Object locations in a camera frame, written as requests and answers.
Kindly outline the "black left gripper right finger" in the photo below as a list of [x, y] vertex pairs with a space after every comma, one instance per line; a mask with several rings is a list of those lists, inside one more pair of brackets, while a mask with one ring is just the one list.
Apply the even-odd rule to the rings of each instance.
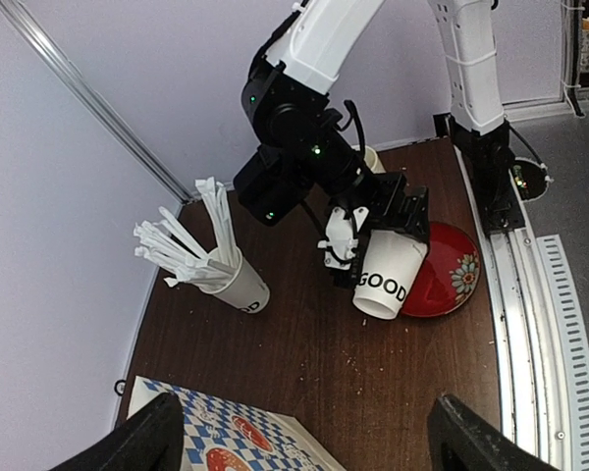
[[452, 394], [434, 401], [427, 419], [434, 470], [516, 471], [554, 467], [524, 451]]

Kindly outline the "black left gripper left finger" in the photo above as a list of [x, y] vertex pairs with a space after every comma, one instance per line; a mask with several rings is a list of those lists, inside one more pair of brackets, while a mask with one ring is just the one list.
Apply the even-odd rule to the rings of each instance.
[[172, 393], [160, 393], [104, 439], [57, 470], [179, 470], [184, 413]]

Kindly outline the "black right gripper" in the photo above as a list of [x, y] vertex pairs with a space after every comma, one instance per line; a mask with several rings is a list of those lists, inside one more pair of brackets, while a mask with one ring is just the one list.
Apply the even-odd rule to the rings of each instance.
[[391, 231], [430, 244], [429, 189], [409, 186], [402, 172], [365, 175], [330, 203], [346, 211], [350, 236]]

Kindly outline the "blue checkered paper bag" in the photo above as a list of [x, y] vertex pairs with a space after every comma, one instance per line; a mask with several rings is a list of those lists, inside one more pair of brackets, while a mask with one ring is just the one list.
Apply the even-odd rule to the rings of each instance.
[[293, 416], [137, 376], [130, 416], [161, 393], [182, 407], [182, 470], [342, 470]]

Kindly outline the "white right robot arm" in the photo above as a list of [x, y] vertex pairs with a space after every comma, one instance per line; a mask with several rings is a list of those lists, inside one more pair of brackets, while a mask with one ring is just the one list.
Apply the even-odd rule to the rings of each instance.
[[241, 106], [257, 148], [234, 179], [240, 204], [274, 226], [313, 188], [343, 210], [354, 238], [391, 231], [429, 239], [429, 192], [364, 162], [368, 132], [406, 104], [422, 118], [450, 99], [448, 134], [468, 168], [486, 234], [515, 224], [510, 125], [501, 101], [493, 1], [427, 1], [418, 32], [392, 25], [383, 1], [297, 1], [255, 52]]

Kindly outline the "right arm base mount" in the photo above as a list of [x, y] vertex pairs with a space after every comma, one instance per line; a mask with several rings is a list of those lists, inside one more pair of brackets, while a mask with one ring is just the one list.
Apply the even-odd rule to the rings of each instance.
[[449, 113], [433, 120], [436, 136], [449, 137], [460, 152], [482, 232], [490, 236], [524, 228], [521, 203], [540, 198], [553, 182], [527, 139], [509, 121], [480, 135], [461, 127]]

